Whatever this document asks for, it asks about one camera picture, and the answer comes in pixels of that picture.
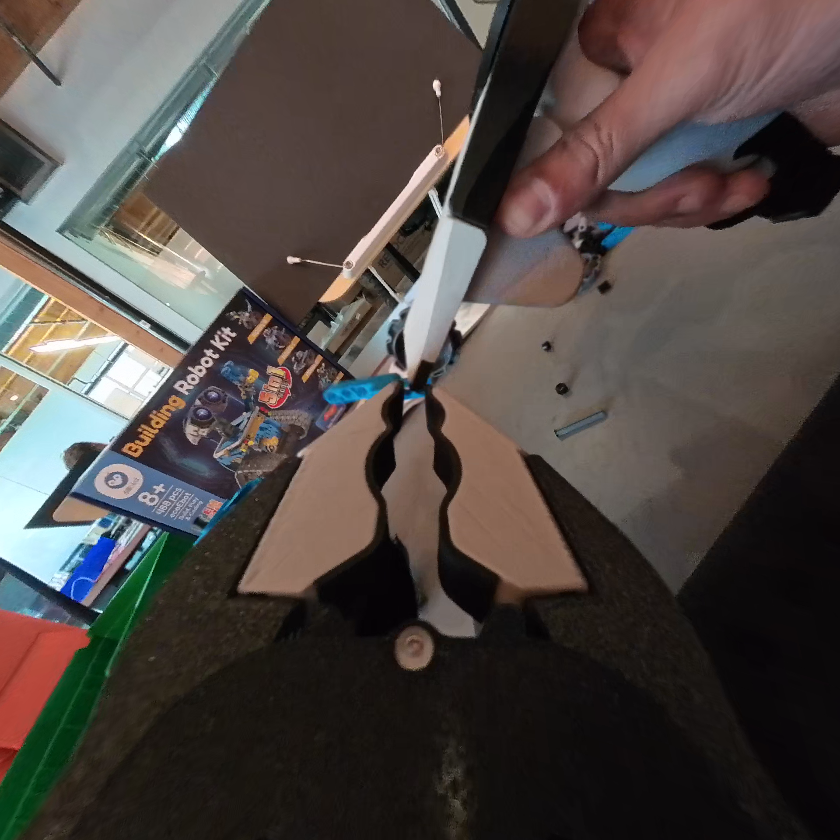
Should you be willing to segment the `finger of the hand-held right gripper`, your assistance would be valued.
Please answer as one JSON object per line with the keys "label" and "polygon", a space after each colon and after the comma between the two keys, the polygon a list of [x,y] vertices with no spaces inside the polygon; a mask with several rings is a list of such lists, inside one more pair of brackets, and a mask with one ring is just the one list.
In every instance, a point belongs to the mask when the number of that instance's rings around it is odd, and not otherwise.
{"label": "finger of the hand-held right gripper", "polygon": [[438,360],[487,247],[487,234],[451,214],[438,220],[403,336],[405,368]]}
{"label": "finger of the hand-held right gripper", "polygon": [[465,300],[491,306],[559,308],[576,295],[583,275],[579,252],[559,229],[517,238],[494,226]]}

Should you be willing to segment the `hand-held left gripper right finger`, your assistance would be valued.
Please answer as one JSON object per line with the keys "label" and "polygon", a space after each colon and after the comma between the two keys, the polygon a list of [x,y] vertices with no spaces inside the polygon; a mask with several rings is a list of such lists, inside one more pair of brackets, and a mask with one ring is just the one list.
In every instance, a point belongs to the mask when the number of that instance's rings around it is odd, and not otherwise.
{"label": "hand-held left gripper right finger", "polygon": [[444,486],[437,571],[459,606],[520,606],[588,583],[520,447],[446,391],[426,394]]}

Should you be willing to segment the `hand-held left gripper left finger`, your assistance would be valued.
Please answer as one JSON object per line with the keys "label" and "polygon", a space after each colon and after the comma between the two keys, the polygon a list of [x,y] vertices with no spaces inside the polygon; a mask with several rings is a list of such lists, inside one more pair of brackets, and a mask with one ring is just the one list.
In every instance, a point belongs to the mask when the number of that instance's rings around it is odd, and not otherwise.
{"label": "hand-held left gripper left finger", "polygon": [[391,382],[302,451],[240,595],[302,597],[386,537],[382,491],[396,467],[402,420],[403,386]]}

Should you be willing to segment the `blue toy beam piece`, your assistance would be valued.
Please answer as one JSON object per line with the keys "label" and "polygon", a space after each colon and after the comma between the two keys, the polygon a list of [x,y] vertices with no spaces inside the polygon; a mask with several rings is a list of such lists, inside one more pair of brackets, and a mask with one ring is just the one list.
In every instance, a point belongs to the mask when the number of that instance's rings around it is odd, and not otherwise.
{"label": "blue toy beam piece", "polygon": [[388,385],[399,384],[402,387],[402,402],[414,404],[425,398],[426,390],[432,386],[429,379],[424,387],[414,388],[408,380],[396,373],[379,374],[357,380],[342,380],[332,383],[322,393],[324,401],[331,405],[349,405],[370,401],[375,395],[383,391]]}

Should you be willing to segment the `grey desk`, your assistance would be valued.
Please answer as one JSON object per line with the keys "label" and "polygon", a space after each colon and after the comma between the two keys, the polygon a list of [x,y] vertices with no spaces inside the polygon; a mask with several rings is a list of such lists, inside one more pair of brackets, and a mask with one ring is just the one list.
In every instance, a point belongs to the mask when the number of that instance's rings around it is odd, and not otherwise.
{"label": "grey desk", "polygon": [[838,376],[838,220],[836,200],[786,224],[639,229],[612,252],[608,294],[490,311],[443,385],[677,591]]}

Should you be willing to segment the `person's right hand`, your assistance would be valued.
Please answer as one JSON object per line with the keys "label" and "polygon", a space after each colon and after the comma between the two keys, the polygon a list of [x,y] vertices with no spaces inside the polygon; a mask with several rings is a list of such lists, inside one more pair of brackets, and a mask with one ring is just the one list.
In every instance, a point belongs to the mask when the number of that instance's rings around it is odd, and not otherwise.
{"label": "person's right hand", "polygon": [[769,179],[754,169],[695,167],[644,192],[606,190],[680,123],[786,110],[838,146],[838,1],[593,2],[578,33],[591,63],[625,79],[512,179],[497,216],[508,235],[540,235],[577,213],[707,227],[765,198]]}

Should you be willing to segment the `robot kit box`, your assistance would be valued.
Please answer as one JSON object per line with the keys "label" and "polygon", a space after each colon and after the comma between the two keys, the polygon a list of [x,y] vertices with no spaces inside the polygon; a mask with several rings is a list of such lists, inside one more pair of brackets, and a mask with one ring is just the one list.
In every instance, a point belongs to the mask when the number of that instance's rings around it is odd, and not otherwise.
{"label": "robot kit box", "polygon": [[199,535],[242,487],[338,422],[343,409],[323,394],[348,378],[251,291],[238,290],[70,494]]}

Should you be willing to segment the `dark brown board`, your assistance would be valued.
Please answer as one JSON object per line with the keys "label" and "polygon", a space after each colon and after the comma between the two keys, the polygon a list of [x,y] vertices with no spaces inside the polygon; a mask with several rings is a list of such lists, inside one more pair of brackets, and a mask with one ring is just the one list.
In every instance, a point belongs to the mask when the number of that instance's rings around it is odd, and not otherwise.
{"label": "dark brown board", "polygon": [[146,194],[298,323],[466,116],[480,51],[428,1],[277,1]]}

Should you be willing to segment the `green plastic bin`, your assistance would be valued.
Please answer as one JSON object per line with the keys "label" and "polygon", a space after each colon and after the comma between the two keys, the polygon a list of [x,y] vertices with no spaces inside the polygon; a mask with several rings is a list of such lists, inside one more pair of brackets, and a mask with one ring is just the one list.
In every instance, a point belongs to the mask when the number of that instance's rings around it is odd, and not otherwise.
{"label": "green plastic bin", "polygon": [[70,660],[1,786],[1,838],[18,838],[76,751],[123,646],[195,538],[165,534],[87,630],[88,645]]}

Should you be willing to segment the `orange plastic bin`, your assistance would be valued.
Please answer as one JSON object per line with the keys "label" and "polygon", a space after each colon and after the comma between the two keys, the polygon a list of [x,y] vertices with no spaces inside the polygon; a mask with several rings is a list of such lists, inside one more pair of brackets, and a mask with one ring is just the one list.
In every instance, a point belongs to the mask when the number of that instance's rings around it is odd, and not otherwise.
{"label": "orange plastic bin", "polygon": [[1,778],[9,771],[76,652],[84,629],[1,611]]}

